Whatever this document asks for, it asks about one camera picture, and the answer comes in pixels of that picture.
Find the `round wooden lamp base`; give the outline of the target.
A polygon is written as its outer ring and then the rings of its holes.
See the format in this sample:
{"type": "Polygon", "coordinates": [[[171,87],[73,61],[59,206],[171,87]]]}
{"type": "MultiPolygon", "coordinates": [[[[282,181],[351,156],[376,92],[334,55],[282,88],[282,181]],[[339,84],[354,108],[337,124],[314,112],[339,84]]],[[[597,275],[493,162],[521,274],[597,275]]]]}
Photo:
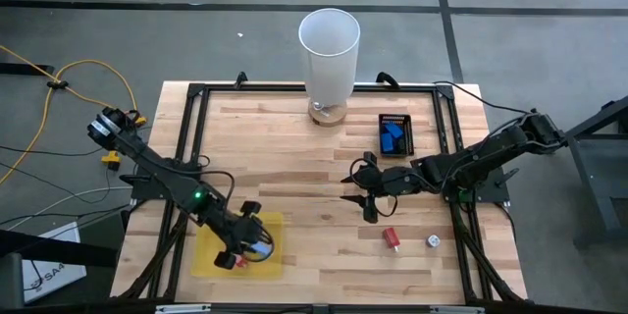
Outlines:
{"type": "Polygon", "coordinates": [[[347,114],[345,102],[335,105],[323,105],[310,100],[308,103],[308,115],[314,124],[321,127],[334,127],[343,123],[347,114]]]}

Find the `grey metal stand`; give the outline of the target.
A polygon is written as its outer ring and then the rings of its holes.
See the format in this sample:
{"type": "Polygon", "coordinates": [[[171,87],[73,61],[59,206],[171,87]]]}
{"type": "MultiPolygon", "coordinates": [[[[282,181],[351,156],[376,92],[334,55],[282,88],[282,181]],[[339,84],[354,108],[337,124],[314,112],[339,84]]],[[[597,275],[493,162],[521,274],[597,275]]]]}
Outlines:
{"type": "Polygon", "coordinates": [[[601,225],[574,238],[586,249],[628,243],[628,222],[614,203],[628,202],[628,95],[564,131],[582,186],[593,199],[601,225]]]}

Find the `black plastic mesh basket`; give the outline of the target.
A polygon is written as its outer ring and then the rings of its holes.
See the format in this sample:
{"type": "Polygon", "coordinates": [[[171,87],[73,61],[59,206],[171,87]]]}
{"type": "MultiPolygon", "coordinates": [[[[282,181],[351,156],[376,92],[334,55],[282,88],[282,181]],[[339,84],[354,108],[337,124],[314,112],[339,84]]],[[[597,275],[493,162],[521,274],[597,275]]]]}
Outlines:
{"type": "Polygon", "coordinates": [[[411,124],[411,116],[410,115],[405,115],[405,114],[380,114],[378,116],[378,129],[379,129],[379,148],[380,148],[380,153],[382,156],[386,156],[386,157],[407,157],[407,156],[413,156],[414,155],[414,143],[413,143],[413,131],[412,131],[412,124],[411,124]],[[407,155],[402,155],[402,154],[398,154],[396,152],[396,141],[397,139],[394,140],[394,145],[395,145],[395,149],[394,152],[392,154],[384,154],[381,150],[381,135],[386,131],[385,129],[385,124],[388,123],[394,123],[397,124],[399,126],[401,126],[401,128],[403,129],[403,137],[406,140],[407,143],[407,147],[408,147],[408,154],[407,155]]]}

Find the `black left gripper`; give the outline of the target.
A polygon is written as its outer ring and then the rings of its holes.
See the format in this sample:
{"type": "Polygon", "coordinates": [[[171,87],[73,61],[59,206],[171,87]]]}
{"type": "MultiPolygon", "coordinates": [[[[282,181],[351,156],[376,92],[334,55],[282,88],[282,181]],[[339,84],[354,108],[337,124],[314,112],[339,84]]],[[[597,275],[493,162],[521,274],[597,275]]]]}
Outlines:
{"type": "Polygon", "coordinates": [[[252,253],[244,252],[249,244],[270,243],[270,236],[258,217],[260,210],[261,204],[257,201],[245,201],[239,213],[230,211],[226,203],[220,200],[208,203],[207,226],[226,246],[226,251],[219,251],[214,260],[216,267],[227,270],[237,268],[238,255],[249,262],[252,253]]]}

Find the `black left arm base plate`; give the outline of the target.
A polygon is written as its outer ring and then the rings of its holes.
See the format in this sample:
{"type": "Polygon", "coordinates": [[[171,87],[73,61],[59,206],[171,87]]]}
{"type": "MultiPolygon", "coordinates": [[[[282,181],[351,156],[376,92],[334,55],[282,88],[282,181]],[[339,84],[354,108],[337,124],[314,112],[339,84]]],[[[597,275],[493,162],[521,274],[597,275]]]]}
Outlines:
{"type": "MultiPolygon", "coordinates": [[[[164,168],[159,171],[170,173],[178,177],[196,178],[200,177],[201,166],[198,163],[186,163],[178,159],[165,158],[164,168]]],[[[171,200],[171,192],[166,188],[161,180],[140,164],[136,164],[134,170],[129,175],[123,175],[120,180],[132,186],[131,197],[137,200],[165,199],[171,200]]]]}

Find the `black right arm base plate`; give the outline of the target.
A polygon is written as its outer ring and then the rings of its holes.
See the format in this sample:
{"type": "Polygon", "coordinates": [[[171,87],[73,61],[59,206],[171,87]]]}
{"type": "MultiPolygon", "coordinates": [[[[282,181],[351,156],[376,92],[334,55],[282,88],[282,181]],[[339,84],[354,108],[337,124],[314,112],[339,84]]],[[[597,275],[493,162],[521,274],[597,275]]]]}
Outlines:
{"type": "Polygon", "coordinates": [[[503,203],[509,202],[510,196],[506,182],[511,172],[505,173],[502,167],[489,172],[488,178],[477,183],[472,189],[457,186],[446,186],[443,200],[449,203],[503,203]]]}

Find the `white printed box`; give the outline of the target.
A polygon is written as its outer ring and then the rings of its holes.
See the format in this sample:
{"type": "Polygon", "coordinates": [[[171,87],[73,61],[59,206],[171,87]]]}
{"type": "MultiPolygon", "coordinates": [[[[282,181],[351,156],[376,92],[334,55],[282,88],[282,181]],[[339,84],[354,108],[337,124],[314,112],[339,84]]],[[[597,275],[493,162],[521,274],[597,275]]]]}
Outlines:
{"type": "MultiPolygon", "coordinates": [[[[80,243],[77,222],[68,223],[40,236],[80,243]]],[[[61,262],[23,260],[22,269],[25,303],[36,301],[86,276],[84,266],[67,265],[61,262]]]]}

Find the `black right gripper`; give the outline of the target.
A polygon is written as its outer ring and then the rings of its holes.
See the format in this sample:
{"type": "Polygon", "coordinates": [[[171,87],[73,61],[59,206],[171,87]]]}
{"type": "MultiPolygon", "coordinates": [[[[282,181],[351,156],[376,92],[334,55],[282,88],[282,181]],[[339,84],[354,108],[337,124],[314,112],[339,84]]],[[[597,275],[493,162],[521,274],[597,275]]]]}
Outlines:
{"type": "MultiPolygon", "coordinates": [[[[400,196],[425,190],[423,178],[414,169],[408,167],[387,168],[381,172],[379,181],[377,157],[369,151],[364,152],[361,158],[350,164],[348,176],[341,182],[376,184],[376,193],[380,196],[400,196]]],[[[363,220],[367,223],[378,223],[379,213],[374,195],[344,195],[340,199],[356,203],[362,209],[363,220]]]]}

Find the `white cylindrical lamp shade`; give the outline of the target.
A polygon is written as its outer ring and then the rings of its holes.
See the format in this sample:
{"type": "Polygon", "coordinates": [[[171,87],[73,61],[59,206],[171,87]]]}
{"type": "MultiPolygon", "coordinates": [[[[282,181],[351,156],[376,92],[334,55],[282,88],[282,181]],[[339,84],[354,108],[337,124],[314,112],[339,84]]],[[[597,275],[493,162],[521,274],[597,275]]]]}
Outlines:
{"type": "Polygon", "coordinates": [[[323,8],[302,19],[297,36],[310,100],[323,105],[345,102],[356,79],[359,22],[344,10],[323,8]]]}

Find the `lavender cube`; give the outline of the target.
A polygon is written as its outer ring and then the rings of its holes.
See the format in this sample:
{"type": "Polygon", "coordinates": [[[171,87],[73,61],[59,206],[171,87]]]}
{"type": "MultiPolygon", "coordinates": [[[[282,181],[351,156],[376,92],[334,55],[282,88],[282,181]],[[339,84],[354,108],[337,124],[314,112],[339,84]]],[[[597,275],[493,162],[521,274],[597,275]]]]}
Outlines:
{"type": "Polygon", "coordinates": [[[274,245],[272,243],[257,242],[249,246],[249,252],[252,253],[254,260],[263,261],[273,254],[274,245]]]}

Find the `black floor bar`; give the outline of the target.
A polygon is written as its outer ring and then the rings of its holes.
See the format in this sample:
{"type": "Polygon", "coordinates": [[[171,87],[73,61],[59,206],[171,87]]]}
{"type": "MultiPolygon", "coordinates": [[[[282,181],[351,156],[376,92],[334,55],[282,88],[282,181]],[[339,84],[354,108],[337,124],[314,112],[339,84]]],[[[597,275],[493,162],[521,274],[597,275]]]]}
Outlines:
{"type": "Polygon", "coordinates": [[[14,76],[46,76],[52,75],[55,68],[49,65],[0,63],[0,75],[14,76]]]}

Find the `silver rail bracket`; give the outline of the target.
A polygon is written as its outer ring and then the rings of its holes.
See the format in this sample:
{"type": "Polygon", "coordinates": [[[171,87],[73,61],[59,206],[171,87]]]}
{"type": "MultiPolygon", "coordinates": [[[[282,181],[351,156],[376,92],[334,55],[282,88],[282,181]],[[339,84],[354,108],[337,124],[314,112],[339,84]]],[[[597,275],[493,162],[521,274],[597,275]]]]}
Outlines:
{"type": "Polygon", "coordinates": [[[429,309],[429,313],[430,314],[486,314],[486,311],[482,307],[439,305],[439,306],[431,306],[429,309]]]}
{"type": "Polygon", "coordinates": [[[211,312],[210,304],[170,304],[159,305],[154,314],[207,314],[211,312]]]}

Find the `yellow translucent plastic bin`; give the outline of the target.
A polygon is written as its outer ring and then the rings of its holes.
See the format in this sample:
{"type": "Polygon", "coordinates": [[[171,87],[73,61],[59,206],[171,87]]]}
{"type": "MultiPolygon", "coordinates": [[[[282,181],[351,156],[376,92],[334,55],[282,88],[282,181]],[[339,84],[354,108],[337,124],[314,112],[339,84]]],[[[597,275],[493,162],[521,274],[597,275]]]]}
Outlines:
{"type": "Polygon", "coordinates": [[[207,227],[196,233],[191,274],[194,277],[237,280],[277,280],[283,276],[283,237],[284,214],[281,212],[261,212],[259,218],[274,239],[273,254],[264,262],[246,261],[231,270],[217,267],[214,260],[224,245],[207,227]]]}

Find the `black beam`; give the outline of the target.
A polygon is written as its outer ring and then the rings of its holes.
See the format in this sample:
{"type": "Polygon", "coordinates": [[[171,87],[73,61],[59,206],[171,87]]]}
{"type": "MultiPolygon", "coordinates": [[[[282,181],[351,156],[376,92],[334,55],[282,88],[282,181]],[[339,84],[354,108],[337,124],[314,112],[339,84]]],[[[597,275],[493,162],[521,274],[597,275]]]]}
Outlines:
{"type": "Polygon", "coordinates": [[[113,248],[0,230],[0,257],[12,253],[25,260],[70,265],[113,268],[118,262],[113,248]]]}

